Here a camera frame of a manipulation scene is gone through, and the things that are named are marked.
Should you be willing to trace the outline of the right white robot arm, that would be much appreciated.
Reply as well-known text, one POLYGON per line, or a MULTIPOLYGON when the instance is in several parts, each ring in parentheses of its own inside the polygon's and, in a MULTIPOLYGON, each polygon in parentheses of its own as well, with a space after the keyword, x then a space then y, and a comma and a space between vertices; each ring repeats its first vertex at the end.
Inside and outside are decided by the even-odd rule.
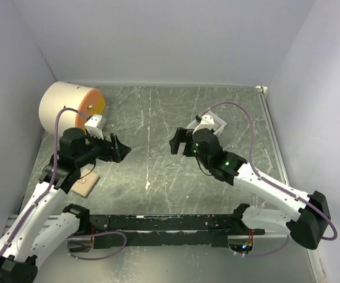
POLYGON ((296 243, 315 250, 324 239, 331 214, 323 193, 309 194, 253 170, 245 158, 223 150, 209 129, 179 127, 169 141, 171 154, 178 153, 181 143, 185 144, 183 155, 196 158, 215 179, 247 189, 286 213, 290 219, 285 226, 296 243))

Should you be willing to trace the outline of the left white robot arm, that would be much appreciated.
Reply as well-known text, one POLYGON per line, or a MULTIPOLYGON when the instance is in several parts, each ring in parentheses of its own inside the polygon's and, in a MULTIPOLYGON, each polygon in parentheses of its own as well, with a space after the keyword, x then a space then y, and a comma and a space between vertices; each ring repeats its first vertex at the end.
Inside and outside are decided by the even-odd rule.
POLYGON ((31 200, 0 239, 0 282, 33 282, 39 266, 66 238, 91 238, 90 211, 74 204, 66 206, 49 228, 41 229, 81 177, 82 167, 96 160, 120 163, 130 152, 114 133, 107 140, 73 127, 56 137, 54 154, 31 200))

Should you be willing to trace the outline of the beige leather card holder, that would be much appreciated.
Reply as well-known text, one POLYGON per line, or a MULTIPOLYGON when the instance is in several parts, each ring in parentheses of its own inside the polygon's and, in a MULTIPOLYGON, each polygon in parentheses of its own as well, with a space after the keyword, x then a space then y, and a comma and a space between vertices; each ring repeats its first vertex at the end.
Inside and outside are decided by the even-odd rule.
POLYGON ((71 187, 71 192, 86 198, 99 179, 99 174, 89 169, 81 172, 81 177, 71 187))

